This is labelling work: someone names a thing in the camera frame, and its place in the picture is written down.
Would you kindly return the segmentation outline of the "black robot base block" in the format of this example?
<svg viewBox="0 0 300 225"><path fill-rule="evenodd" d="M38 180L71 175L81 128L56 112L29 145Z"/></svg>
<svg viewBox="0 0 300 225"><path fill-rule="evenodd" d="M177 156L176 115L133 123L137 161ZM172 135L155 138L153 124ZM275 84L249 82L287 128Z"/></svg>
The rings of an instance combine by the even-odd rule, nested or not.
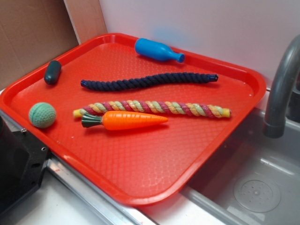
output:
<svg viewBox="0 0 300 225"><path fill-rule="evenodd" d="M11 131L0 119L1 217L40 188L48 158L48 146L31 132Z"/></svg>

